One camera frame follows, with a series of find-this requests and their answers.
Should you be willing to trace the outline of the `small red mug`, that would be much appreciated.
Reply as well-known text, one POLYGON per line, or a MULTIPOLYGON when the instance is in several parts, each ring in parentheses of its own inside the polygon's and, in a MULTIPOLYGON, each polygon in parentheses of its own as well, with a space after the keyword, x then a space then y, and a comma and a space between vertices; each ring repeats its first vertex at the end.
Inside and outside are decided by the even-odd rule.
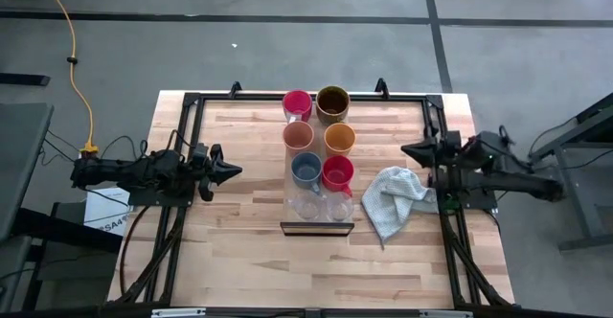
POLYGON ((352 197, 351 182, 353 176, 353 163, 346 156, 331 156, 323 164, 322 182, 330 192, 344 193, 348 197, 352 197))

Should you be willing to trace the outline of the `silver mounting bracket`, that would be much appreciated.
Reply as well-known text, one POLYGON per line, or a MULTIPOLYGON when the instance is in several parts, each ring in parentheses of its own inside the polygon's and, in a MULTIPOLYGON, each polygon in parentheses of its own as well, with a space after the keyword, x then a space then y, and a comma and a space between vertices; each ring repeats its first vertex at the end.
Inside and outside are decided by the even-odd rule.
POLYGON ((419 318, 474 318, 473 313, 459 310, 420 310, 419 318))
POLYGON ((199 318, 206 316, 204 307, 174 307, 154 309, 150 318, 199 318))

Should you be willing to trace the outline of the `black aluminium table frame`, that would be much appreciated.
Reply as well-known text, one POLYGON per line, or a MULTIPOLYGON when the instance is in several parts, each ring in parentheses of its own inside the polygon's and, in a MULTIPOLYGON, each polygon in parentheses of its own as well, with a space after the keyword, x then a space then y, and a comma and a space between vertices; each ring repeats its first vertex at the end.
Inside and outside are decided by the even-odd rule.
MULTIPOLYGON (((243 167, 216 190, 212 202, 195 194, 188 208, 170 304, 174 307, 452 308, 440 220, 414 212, 408 225, 381 248, 363 212, 361 195, 380 170, 413 170, 426 183, 429 169, 400 146, 423 137, 423 106, 452 102, 447 120, 463 133, 474 126, 467 95, 409 93, 384 100, 352 97, 349 124, 357 143, 350 158, 354 228, 347 237, 286 237, 282 220, 294 213, 284 202, 293 184, 282 141, 284 93, 238 92, 204 99, 199 141, 220 143, 225 160, 243 167)), ((514 302, 501 238, 491 217, 465 213, 472 255, 503 298, 514 302)))

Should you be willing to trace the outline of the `green glazed ceramic mug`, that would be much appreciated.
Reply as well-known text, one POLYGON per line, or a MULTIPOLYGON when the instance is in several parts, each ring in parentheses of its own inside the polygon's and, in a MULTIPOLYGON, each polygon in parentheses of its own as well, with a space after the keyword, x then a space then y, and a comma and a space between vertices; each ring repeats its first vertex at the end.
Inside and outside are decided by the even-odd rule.
POLYGON ((324 125, 341 123, 347 117, 351 99, 339 86, 327 86, 316 95, 316 114, 324 125))

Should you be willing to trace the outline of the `grey side table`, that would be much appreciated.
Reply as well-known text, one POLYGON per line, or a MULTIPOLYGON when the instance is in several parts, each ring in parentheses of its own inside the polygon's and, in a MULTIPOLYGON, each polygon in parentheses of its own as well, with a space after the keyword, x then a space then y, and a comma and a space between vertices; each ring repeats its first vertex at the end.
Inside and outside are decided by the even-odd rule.
POLYGON ((120 247, 114 234, 22 206, 53 112, 44 102, 0 103, 0 313, 11 308, 25 263, 42 257, 31 250, 34 239, 108 253, 120 247))

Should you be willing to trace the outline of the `blue-grey mug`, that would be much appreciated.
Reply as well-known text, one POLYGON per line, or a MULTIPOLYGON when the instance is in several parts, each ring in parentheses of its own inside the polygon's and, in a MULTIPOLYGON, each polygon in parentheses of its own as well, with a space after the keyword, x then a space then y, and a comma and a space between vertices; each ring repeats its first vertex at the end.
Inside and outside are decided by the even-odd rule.
POLYGON ((291 175, 294 183, 301 189, 320 194, 322 161, 314 152, 302 152, 291 161, 291 175))

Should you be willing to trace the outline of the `white printed box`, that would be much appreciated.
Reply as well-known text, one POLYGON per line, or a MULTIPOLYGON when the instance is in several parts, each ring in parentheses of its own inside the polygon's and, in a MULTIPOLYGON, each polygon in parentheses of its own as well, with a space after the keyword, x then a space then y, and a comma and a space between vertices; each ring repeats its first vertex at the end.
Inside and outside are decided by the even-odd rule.
POLYGON ((129 192, 120 188, 97 189, 85 201, 85 226, 122 237, 132 208, 127 205, 129 192))

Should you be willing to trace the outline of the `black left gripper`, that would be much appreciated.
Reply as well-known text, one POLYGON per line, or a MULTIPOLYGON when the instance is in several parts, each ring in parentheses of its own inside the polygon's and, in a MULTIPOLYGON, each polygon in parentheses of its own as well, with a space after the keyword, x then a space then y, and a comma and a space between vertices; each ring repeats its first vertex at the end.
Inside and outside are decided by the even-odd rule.
MULTIPOLYGON (((192 179, 194 181, 204 181, 211 183, 208 170, 210 169, 210 159, 208 157, 208 147, 203 143, 197 143, 193 149, 191 159, 192 179)), ((213 144, 210 149, 212 166, 218 170, 212 173, 212 181, 217 185, 241 174, 240 166, 232 165, 224 160, 221 144, 213 144)))

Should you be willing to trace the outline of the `black floor bar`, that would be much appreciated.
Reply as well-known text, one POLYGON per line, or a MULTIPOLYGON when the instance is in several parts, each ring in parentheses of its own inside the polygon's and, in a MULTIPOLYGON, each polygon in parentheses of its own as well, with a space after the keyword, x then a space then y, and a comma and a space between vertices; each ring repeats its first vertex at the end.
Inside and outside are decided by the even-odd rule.
POLYGON ((43 75, 0 73, 0 84, 47 86, 50 79, 50 77, 43 75))

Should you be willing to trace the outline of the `orange cup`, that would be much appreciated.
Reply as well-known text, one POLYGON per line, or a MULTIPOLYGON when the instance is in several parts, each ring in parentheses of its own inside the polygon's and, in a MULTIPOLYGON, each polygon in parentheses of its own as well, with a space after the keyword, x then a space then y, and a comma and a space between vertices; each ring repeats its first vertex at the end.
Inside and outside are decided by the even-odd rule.
POLYGON ((327 156, 347 156, 355 145, 356 134, 348 124, 336 123, 326 128, 324 142, 327 156))

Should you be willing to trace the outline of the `wooden tray board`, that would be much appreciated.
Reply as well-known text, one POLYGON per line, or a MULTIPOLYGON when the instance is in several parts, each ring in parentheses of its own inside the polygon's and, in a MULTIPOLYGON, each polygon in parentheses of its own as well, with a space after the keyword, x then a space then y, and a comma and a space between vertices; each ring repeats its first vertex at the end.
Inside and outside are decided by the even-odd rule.
MULTIPOLYGON (((324 132, 330 125, 322 124, 316 114, 316 102, 312 101, 312 112, 308 122, 314 130, 314 142, 311 151, 316 153, 321 161, 322 168, 324 162, 331 156, 327 156, 326 146, 324 142, 324 132)), ((320 181, 320 189, 322 195, 325 198, 323 205, 323 217, 320 221, 304 221, 300 219, 291 206, 292 198, 299 192, 308 191, 299 188, 293 181, 291 175, 291 161, 295 156, 291 156, 285 149, 285 165, 284 165, 284 207, 282 221, 280 227, 286 236, 292 237, 346 237, 354 228, 352 216, 345 221, 334 221, 328 216, 328 207, 326 198, 330 193, 326 189, 322 182, 322 175, 320 181)))

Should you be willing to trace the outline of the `clear glass cup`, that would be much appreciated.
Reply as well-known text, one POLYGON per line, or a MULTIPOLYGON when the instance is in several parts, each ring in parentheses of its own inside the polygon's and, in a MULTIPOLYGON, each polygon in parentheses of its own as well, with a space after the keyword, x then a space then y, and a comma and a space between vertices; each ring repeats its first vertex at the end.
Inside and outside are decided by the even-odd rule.
POLYGON ((352 216, 352 198, 346 193, 330 193, 327 198, 328 216, 334 221, 345 221, 352 216))
POLYGON ((320 221, 323 217, 325 198, 311 191, 297 193, 291 200, 291 206, 297 216, 304 221, 320 221))

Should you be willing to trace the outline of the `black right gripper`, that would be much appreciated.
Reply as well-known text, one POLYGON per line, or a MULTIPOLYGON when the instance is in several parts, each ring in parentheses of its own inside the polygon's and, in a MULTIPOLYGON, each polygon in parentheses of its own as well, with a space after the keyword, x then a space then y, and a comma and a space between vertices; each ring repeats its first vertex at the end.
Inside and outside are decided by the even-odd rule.
POLYGON ((432 152, 415 153, 412 158, 423 168, 436 167, 436 174, 461 174, 462 169, 458 166, 458 155, 462 149, 461 133, 458 130, 447 131, 437 143, 435 138, 426 138, 421 142, 401 146, 405 152, 432 152))

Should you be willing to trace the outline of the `grey waffle cloth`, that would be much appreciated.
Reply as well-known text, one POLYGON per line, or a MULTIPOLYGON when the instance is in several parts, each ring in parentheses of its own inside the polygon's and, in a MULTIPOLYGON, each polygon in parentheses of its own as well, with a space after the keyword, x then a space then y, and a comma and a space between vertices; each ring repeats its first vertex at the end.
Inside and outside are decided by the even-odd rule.
POLYGON ((413 211, 439 212, 436 191, 424 187, 416 173, 401 167, 380 171, 363 193, 361 203, 381 247, 407 225, 413 211))

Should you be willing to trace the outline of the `salmon pink cup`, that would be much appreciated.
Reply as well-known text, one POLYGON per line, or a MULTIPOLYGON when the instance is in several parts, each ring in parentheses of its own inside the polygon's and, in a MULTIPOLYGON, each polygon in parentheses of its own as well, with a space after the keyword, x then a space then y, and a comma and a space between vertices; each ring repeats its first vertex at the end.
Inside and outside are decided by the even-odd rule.
POLYGON ((285 148, 291 156, 311 151, 314 142, 314 130, 306 122, 293 122, 284 128, 283 140, 285 148))

